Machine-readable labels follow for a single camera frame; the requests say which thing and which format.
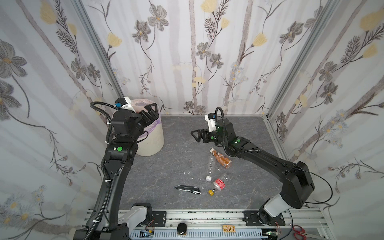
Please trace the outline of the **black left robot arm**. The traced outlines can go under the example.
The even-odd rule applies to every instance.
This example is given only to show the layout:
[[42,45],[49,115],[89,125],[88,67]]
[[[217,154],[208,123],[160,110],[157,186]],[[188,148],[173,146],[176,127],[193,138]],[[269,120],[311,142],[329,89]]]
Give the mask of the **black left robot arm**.
[[141,223],[152,220],[150,204],[135,206],[130,223],[119,223],[119,208],[127,176],[139,149],[139,137],[145,128],[159,118],[155,103],[139,113],[122,108],[122,99],[114,105],[92,102],[90,107],[108,120],[107,148],[101,161],[103,182],[99,195],[85,227],[76,230],[75,240],[128,240],[130,231]]

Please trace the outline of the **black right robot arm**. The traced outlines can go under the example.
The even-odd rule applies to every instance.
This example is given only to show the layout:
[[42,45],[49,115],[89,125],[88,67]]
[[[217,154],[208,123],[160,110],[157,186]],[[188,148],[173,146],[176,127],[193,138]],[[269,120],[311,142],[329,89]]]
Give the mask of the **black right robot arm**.
[[282,183],[280,193],[268,199],[258,210],[257,222],[270,225],[282,212],[291,208],[301,209],[307,204],[315,190],[314,173],[308,166],[299,161],[293,163],[283,160],[257,147],[250,140],[238,136],[229,119],[218,120],[215,114],[206,116],[207,129],[191,131],[191,135],[199,143],[214,143],[221,146],[229,157],[246,160]]

